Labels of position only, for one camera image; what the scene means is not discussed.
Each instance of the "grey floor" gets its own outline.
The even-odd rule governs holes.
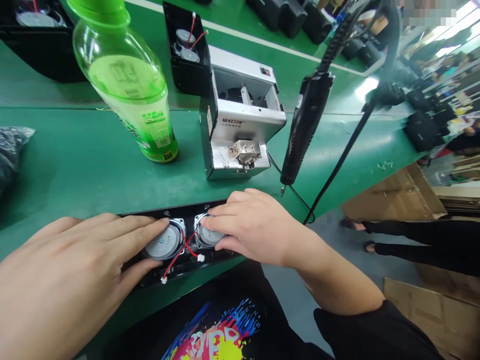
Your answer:
[[[422,168],[423,175],[431,186],[447,186],[452,183],[449,174],[455,169],[454,162],[460,158],[453,153],[435,158],[429,167]]]
[[[392,256],[370,254],[362,247],[362,244],[369,240],[391,244],[416,244],[414,241],[403,236],[370,235],[346,229],[339,226],[342,217],[342,210],[336,209],[318,218],[309,227],[369,276],[380,289],[383,289],[385,277],[412,285],[422,285],[413,263]],[[291,328],[305,342],[314,343],[332,354],[313,319],[317,303],[304,287],[298,274],[294,270],[271,265],[263,265],[263,271],[278,296]]]

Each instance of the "cardboard box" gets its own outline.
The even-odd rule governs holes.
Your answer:
[[[343,204],[345,215],[363,221],[425,221],[447,214],[413,163]]]
[[[458,167],[461,167],[461,166],[471,165],[471,164],[476,164],[476,163],[480,163],[480,155],[464,157],[463,159],[455,161],[453,163],[453,166],[458,168]]]
[[[450,212],[480,213],[480,188],[478,186],[434,186],[433,192]]]
[[[480,307],[389,278],[383,293],[442,352],[460,360],[480,359]]]
[[[426,264],[415,266],[425,288],[480,307],[480,278]]]

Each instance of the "black cable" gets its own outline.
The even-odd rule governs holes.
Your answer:
[[[338,25],[338,28],[333,34],[333,38],[328,44],[325,54],[323,54],[323,57],[321,58],[320,65],[315,70],[316,74],[322,74],[322,73],[328,72],[333,60],[337,57],[338,54],[340,54],[345,43],[348,41],[348,40],[345,41],[345,39],[350,38],[350,35],[354,29],[354,26],[357,20],[359,19],[360,15],[363,13],[365,8],[372,1],[373,0],[366,1],[363,5],[357,8],[353,14],[350,12],[346,14],[345,18]]]
[[[386,53],[386,57],[385,57],[385,66],[384,66],[384,69],[381,73],[380,80],[378,81],[377,89],[390,80],[390,76],[391,76],[391,73],[393,72],[393,68],[394,68],[394,65],[395,65],[395,60],[397,59],[397,51],[398,51],[399,42],[400,42],[400,35],[402,33],[402,22],[401,22],[401,16],[400,16],[399,10],[397,9],[397,7],[395,5],[385,6],[385,7],[386,7],[386,14],[387,14],[386,17],[389,21],[389,24],[391,24],[392,29],[394,30],[394,33],[392,35],[393,40],[390,42],[390,44],[388,44],[388,49],[387,49],[387,53]],[[338,27],[338,29],[342,28],[344,32],[346,31],[346,27],[349,26],[351,21],[353,20],[352,18],[350,18],[349,21],[345,24],[346,26],[342,27],[342,24],[345,23],[346,19],[347,19],[347,17],[345,17],[344,21],[342,21],[342,23]],[[337,39],[338,43],[334,44],[333,45],[334,47],[339,46],[339,43],[341,44],[341,41],[339,41],[339,40],[340,39]],[[332,63],[332,60],[333,59],[329,59],[329,64],[328,64],[329,66]],[[362,131],[365,124],[367,123],[367,120],[369,119],[370,115],[374,111],[375,106],[376,106],[377,101],[378,101],[378,98],[379,98],[379,94],[378,94],[377,90],[375,90],[375,92],[373,93],[373,96],[371,98],[371,101],[366,105],[365,112],[363,113],[363,116],[361,117],[360,121],[358,122],[358,125],[356,126],[355,130],[353,131],[353,134],[351,135],[350,140],[348,140],[348,143],[346,144],[345,149],[343,150],[343,152],[340,156],[340,159],[338,159],[338,162],[336,163],[335,168],[333,169],[332,173],[328,177],[328,180],[326,181],[326,183],[323,185],[320,192],[316,196],[316,199],[313,202],[313,205],[311,206],[310,211],[308,212],[308,215],[306,216],[305,220],[303,221],[304,225],[307,223],[310,216],[312,216],[312,214],[314,213],[315,208],[317,207],[320,199],[322,198],[322,196],[325,194],[325,192],[329,188],[329,186],[332,183],[332,181],[334,180],[335,176],[337,176],[337,174],[338,174],[340,168],[342,167],[345,159],[347,158],[350,150],[354,146],[355,141],[359,137],[360,132]]]
[[[282,173],[282,170],[280,170],[280,168],[278,167],[277,163],[274,161],[274,159],[272,158],[272,155],[270,155],[270,153],[268,153],[268,158],[270,159],[271,163],[273,164],[273,166],[275,167],[275,169],[277,169],[277,171],[281,174]],[[294,187],[292,185],[288,185],[290,187],[290,189],[295,193],[295,195],[297,196],[297,198],[300,199],[300,201],[306,206],[306,208],[308,209],[308,211],[312,210],[310,208],[310,206],[307,204],[307,202],[300,196],[300,194],[294,189]],[[311,221],[307,222],[306,224],[311,224],[315,221],[315,214],[312,213],[312,216],[313,218],[311,219]]]
[[[364,9],[367,7],[368,3],[365,4],[363,6],[363,8],[360,10],[361,13],[358,14],[358,17],[356,18],[356,21],[353,23],[354,25],[357,23],[360,15],[363,13]],[[353,39],[358,39],[358,38],[361,38],[363,35],[367,34],[370,29],[372,28],[372,26],[374,25],[374,23],[379,19],[380,15],[382,14],[381,12],[381,8],[385,6],[385,3],[384,3],[384,0],[380,0],[380,3],[378,4],[378,7],[376,8],[375,10],[375,14],[373,15],[371,21],[368,23],[368,25],[366,26],[366,28],[359,34],[356,34],[355,36],[352,36],[350,37],[348,40],[345,41],[345,43],[343,45],[345,45],[346,43],[348,43],[350,40],[353,40]]]

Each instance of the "bottle label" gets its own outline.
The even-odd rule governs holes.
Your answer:
[[[168,94],[149,104],[120,102],[93,86],[135,137],[141,151],[151,160],[165,163],[177,156],[178,143],[170,125]]]

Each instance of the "left hand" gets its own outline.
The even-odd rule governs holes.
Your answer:
[[[122,265],[164,231],[169,219],[63,217],[0,263],[0,352],[11,360],[70,360],[134,286],[161,263]]]
[[[466,127],[465,129],[463,129],[463,132],[467,135],[467,136],[474,136],[475,135],[475,129],[473,127]]]

